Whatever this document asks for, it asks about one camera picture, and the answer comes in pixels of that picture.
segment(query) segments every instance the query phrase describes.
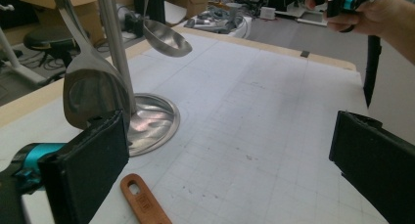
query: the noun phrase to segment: floor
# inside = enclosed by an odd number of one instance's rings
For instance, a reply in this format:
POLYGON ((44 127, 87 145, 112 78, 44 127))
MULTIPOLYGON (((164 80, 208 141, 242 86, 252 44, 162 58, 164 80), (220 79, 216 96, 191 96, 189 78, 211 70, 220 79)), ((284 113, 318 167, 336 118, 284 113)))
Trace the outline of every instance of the floor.
MULTIPOLYGON (((308 51, 313 54, 349 61, 365 76, 367 36, 355 33, 337 33, 319 25, 299 23, 278 18, 274 21, 255 19, 248 39, 271 45, 308 51)), ((376 87, 369 108, 372 117, 382 121, 384 128, 402 139, 415 144, 415 68, 389 44, 382 43, 376 87)), ((108 47, 100 47, 108 56, 108 47)), ((21 60, 30 55, 25 54, 21 60)), ((48 75, 45 68, 36 67, 48 75)), ((0 68, 0 106, 23 96, 35 88, 21 77, 0 68)))

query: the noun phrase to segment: person's hand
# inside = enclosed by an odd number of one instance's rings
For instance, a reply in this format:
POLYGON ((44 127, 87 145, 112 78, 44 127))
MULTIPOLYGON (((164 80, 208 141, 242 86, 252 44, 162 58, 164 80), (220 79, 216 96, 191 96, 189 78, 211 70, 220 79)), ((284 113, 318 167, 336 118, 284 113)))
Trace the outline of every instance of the person's hand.
MULTIPOLYGON (((353 31, 355 32, 368 35, 381 35, 393 17, 398 16, 398 10, 394 1, 368 1, 357 8, 356 14, 340 13, 338 16, 332 18, 327 18, 325 12, 324 19, 327 21, 327 26, 335 31, 342 31, 354 25, 353 31)), ((304 3, 311 10, 316 6, 314 0, 305 0, 304 3)))

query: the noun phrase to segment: desk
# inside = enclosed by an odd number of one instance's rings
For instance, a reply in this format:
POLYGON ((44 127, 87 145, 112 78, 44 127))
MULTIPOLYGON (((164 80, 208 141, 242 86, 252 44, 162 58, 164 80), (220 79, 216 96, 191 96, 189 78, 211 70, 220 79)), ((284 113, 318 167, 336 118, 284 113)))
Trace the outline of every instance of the desk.
MULTIPOLYGON (((328 160, 337 111, 368 113, 359 73, 336 68, 353 65, 175 29, 194 48, 188 56, 165 57, 142 42, 127 58, 136 92, 180 109, 179 130, 129 160, 91 223, 137 223, 119 188, 132 172, 173 223, 386 223, 328 160)), ((1 170, 28 143, 78 134, 61 92, 58 81, 0 108, 1 170)), ((33 223, 52 222, 43 192, 24 200, 33 223)))

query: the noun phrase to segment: metal ladle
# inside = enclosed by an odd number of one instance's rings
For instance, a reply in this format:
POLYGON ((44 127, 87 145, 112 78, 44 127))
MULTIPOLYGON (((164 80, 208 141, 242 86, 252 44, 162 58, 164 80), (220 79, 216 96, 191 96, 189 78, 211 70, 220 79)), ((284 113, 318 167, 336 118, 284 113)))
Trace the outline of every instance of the metal ladle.
POLYGON ((128 129, 130 102, 121 75, 90 45, 70 0, 55 2, 81 51, 71 61, 65 75, 63 99, 67 121, 74 127, 84 129, 91 117, 123 109, 128 129))
POLYGON ((182 57, 192 51, 192 46, 179 33, 161 22, 146 20, 149 0, 145 0, 143 33, 150 45, 170 57, 182 57))

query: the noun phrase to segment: metal pole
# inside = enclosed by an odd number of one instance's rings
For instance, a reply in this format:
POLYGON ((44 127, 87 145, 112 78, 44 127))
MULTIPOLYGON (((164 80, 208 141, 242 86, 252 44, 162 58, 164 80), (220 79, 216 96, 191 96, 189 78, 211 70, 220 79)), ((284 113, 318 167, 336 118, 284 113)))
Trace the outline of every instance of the metal pole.
POLYGON ((118 22, 115 0, 98 0, 104 29, 107 34, 113 65, 118 69, 127 87, 130 100, 131 113, 136 113, 134 91, 132 89, 131 76, 128 69, 127 57, 122 42, 121 27, 118 22))

